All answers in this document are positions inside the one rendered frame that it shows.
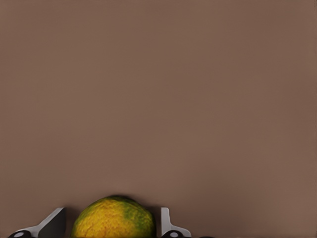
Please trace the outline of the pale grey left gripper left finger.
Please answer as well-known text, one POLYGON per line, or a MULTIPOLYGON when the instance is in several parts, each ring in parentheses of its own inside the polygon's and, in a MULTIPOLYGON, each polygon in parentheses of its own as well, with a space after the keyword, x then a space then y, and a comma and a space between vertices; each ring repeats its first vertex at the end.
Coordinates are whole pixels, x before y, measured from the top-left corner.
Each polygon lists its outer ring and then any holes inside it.
POLYGON ((59 207, 38 225, 17 230, 8 238, 64 238, 65 231, 66 208, 59 207))

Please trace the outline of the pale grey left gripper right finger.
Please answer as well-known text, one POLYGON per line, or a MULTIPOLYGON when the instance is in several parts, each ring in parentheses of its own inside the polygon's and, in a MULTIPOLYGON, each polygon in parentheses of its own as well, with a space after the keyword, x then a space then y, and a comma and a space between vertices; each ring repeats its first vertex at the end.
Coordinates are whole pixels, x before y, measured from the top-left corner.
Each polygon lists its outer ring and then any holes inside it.
POLYGON ((161 207, 161 238, 192 238, 189 230, 175 226, 170 220, 170 210, 167 207, 161 207))

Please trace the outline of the yellow-green orange fruit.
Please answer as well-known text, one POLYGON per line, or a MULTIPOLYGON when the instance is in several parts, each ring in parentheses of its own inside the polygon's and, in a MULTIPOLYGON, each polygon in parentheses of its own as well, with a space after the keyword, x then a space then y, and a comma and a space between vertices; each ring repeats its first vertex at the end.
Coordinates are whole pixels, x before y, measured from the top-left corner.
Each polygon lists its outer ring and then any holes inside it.
POLYGON ((86 207, 75 220, 70 238, 155 238, 156 220, 132 198, 112 195, 86 207))

